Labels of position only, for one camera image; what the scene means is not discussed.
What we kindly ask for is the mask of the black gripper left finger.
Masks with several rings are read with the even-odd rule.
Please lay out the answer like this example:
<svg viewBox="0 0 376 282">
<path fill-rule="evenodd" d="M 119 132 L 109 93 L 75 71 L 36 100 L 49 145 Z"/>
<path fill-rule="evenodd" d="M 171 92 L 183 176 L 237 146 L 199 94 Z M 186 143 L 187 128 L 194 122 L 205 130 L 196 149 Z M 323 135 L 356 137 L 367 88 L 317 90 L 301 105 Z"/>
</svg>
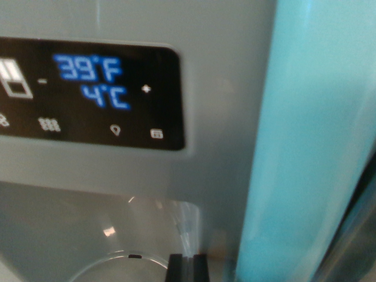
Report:
<svg viewBox="0 0 376 282">
<path fill-rule="evenodd" d="M 165 282 L 188 281 L 188 258 L 182 254 L 169 256 Z"/>
</svg>

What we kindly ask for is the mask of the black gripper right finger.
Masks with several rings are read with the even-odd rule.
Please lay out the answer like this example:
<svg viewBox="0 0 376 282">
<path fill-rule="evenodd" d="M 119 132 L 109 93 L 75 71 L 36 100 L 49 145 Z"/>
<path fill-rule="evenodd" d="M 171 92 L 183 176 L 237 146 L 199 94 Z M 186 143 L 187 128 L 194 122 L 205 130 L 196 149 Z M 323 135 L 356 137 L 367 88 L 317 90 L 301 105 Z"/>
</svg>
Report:
<svg viewBox="0 0 376 282">
<path fill-rule="evenodd" d="M 209 268 L 205 254 L 195 254 L 188 261 L 188 281 L 209 282 Z"/>
</svg>

